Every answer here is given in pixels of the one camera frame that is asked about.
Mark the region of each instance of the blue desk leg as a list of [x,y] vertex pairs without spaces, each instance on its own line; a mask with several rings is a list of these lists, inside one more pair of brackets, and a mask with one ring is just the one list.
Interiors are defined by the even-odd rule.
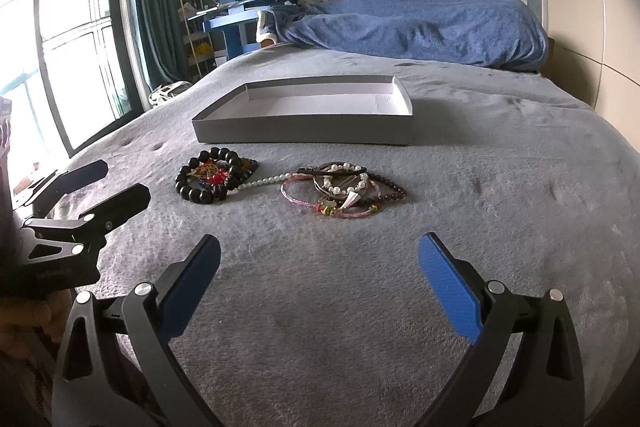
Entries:
[[226,60],[242,55],[242,41],[238,25],[226,26],[220,29],[222,29],[222,33],[225,36]]

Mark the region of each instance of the human hand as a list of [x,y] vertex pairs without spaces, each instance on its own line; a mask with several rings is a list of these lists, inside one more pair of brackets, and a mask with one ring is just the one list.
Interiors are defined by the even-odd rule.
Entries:
[[31,349],[23,340],[21,328],[42,328],[59,344],[71,309],[69,290],[51,293],[44,301],[5,297],[0,299],[0,351],[14,359],[28,359]]

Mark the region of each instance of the sliding glass door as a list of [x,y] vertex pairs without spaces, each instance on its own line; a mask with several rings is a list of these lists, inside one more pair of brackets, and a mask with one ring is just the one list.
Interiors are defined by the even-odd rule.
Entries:
[[0,95],[12,187],[141,114],[119,0],[0,0]]

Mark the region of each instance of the black door frame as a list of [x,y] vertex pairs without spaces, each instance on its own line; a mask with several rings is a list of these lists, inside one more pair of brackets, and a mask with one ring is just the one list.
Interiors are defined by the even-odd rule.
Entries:
[[98,131],[98,133],[94,134],[85,142],[81,143],[78,147],[73,148],[73,146],[71,145],[71,142],[69,141],[69,137],[66,133],[65,126],[62,122],[62,118],[60,117],[60,111],[58,110],[58,105],[56,104],[56,100],[53,95],[53,91],[51,89],[51,84],[49,82],[49,73],[47,71],[47,64],[44,60],[43,39],[42,39],[42,33],[40,31],[40,0],[33,0],[33,21],[34,21],[34,31],[35,31],[35,37],[36,37],[36,48],[38,52],[38,65],[40,68],[40,77],[42,79],[42,84],[44,86],[44,91],[47,96],[47,103],[49,103],[49,108],[51,110],[53,121],[56,124],[58,133],[60,134],[60,139],[62,140],[62,143],[65,146],[66,153],[68,154],[69,158],[76,155],[78,152],[80,152],[85,147],[91,145],[96,140],[102,138],[103,136],[108,135],[109,133],[112,133],[116,129],[122,127],[124,124],[132,121],[134,118],[139,117],[144,112],[142,101],[140,100],[140,95],[138,93],[138,89],[136,87],[135,79],[133,76],[133,70],[131,69],[129,52],[127,51],[127,45],[126,45],[125,36],[124,36],[124,28],[122,25],[122,13],[120,11],[120,0],[109,0],[109,8],[110,8],[110,17],[111,17],[111,27],[113,28],[113,37],[114,37],[114,42],[116,47],[116,54],[118,55],[120,69],[122,70],[122,78],[127,91],[127,98],[129,100],[131,110],[124,116],[108,124],[108,126]]

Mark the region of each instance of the white tassel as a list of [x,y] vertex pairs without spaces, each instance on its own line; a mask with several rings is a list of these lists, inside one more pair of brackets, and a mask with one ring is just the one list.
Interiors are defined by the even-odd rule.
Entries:
[[344,203],[340,207],[340,210],[344,210],[345,208],[349,208],[356,204],[356,202],[360,199],[360,195],[354,190],[353,192],[349,192],[347,199],[344,200]]

